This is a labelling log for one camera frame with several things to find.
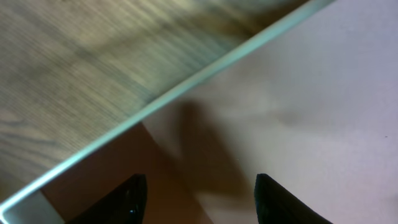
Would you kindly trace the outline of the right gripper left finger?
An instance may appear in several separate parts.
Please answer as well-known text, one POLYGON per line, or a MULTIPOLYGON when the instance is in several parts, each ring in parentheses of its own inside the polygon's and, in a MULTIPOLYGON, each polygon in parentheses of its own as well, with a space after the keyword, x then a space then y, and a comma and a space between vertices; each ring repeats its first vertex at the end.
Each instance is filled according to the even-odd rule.
POLYGON ((147 202, 144 174, 134 174, 69 224, 142 224, 147 202))

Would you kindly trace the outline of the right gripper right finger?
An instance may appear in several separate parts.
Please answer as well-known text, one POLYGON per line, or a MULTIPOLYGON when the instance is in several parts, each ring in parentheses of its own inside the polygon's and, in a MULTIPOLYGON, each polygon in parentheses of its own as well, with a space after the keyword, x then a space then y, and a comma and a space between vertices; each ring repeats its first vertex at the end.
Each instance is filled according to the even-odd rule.
POLYGON ((267 174, 258 174, 254 200, 259 224, 331 224, 267 174))

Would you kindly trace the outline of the white box pink interior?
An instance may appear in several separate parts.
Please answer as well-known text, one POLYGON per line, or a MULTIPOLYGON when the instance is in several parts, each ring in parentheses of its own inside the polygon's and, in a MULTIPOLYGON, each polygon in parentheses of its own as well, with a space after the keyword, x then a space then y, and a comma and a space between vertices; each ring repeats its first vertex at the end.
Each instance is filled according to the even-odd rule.
POLYGON ((396 1, 2 1, 1 222, 145 174, 145 223, 256 223, 270 175, 397 222, 396 1))

